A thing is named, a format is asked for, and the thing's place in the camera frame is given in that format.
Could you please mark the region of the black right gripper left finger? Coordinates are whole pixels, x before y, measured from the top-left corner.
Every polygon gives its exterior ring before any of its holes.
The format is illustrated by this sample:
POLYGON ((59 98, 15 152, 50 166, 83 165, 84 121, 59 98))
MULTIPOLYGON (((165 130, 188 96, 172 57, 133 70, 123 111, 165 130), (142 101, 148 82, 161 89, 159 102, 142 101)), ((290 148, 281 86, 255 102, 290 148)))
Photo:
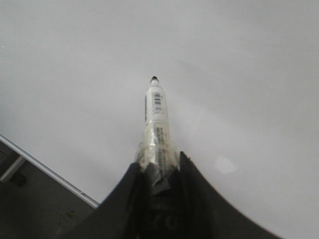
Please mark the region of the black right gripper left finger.
POLYGON ((147 202, 144 174, 132 163, 110 195, 62 239, 136 239, 147 202))

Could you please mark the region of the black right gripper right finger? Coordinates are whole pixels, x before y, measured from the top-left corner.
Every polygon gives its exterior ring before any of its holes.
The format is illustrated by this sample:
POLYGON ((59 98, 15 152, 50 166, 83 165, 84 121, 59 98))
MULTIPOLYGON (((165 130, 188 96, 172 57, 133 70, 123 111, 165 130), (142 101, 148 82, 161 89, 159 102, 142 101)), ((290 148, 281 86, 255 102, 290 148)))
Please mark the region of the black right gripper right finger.
POLYGON ((227 202, 183 151, 179 153, 179 172, 190 239, 279 238, 227 202))

